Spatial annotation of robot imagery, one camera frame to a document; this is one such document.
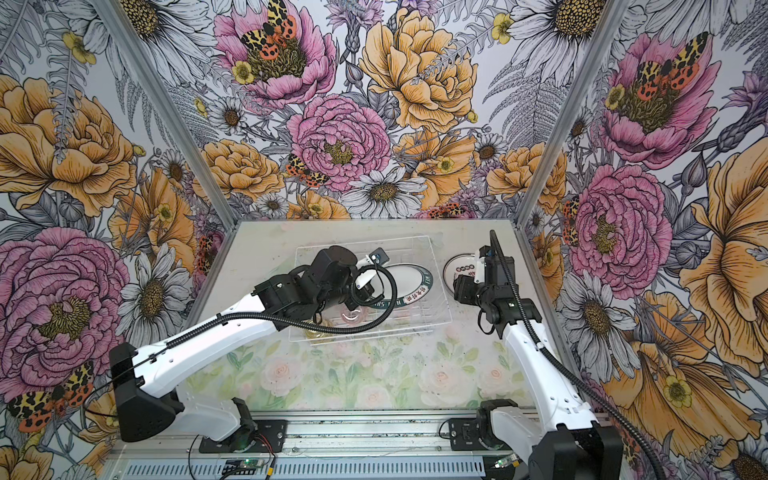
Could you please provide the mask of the white plate red characters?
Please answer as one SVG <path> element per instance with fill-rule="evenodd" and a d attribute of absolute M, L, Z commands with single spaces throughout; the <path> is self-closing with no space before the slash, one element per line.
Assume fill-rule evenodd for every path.
<path fill-rule="evenodd" d="M 443 283 L 451 296 L 454 295 L 454 281 L 459 276 L 475 277 L 477 254 L 460 253 L 452 256 L 443 266 Z"/>

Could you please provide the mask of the white plate green band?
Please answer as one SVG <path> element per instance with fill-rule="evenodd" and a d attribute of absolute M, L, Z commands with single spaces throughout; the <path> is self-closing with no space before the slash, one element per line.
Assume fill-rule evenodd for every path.
<path fill-rule="evenodd" d="M 416 264 L 398 264 L 388 268 L 397 286 L 395 309 L 411 305 L 422 300 L 432 289 L 433 275 L 426 268 Z M 385 310 L 392 303 L 391 284 L 383 273 L 374 274 L 369 285 L 373 288 L 373 298 L 369 306 Z"/>

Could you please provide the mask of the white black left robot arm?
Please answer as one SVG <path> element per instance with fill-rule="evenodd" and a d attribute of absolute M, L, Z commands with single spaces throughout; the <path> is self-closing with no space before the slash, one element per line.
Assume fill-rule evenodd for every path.
<path fill-rule="evenodd" d="M 229 450 L 257 439 L 257 425 L 244 400 L 217 401 L 182 393 L 188 377 L 255 340 L 287 327 L 353 335 L 381 324 L 327 327 L 321 313 L 344 305 L 353 310 L 380 300 L 371 282 L 387 276 L 388 255 L 378 248 L 357 257 L 332 245 L 308 265 L 257 284 L 234 305 L 169 338 L 135 347 L 124 342 L 109 353 L 119 434 L 126 443 L 165 431 L 200 435 Z"/>

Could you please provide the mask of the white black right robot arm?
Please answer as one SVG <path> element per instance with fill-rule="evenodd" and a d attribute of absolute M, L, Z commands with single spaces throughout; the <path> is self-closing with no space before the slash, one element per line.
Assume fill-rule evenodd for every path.
<path fill-rule="evenodd" d="M 618 479 L 623 444 L 599 423 L 591 405 L 555 366 L 547 329 L 535 302 L 516 291 L 514 261 L 487 248 L 473 272 L 454 279 L 454 298 L 478 308 L 524 372 L 538 413 L 532 419 L 511 400 L 490 400 L 477 413 L 480 443 L 508 447 L 530 479 Z"/>

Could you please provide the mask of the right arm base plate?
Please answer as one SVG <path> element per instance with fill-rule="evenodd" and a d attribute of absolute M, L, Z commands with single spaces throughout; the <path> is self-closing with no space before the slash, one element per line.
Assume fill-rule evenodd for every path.
<path fill-rule="evenodd" d="M 512 451 L 512 448 L 489 432 L 481 429 L 480 421 L 470 418 L 449 418 L 447 430 L 442 429 L 452 451 Z"/>

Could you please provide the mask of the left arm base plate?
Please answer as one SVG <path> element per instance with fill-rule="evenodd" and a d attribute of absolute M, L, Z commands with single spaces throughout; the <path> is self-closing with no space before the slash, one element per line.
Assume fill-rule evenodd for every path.
<path fill-rule="evenodd" d="M 286 420 L 252 421 L 225 440 L 214 441 L 204 437 L 198 451 L 201 454 L 281 453 L 287 426 Z"/>

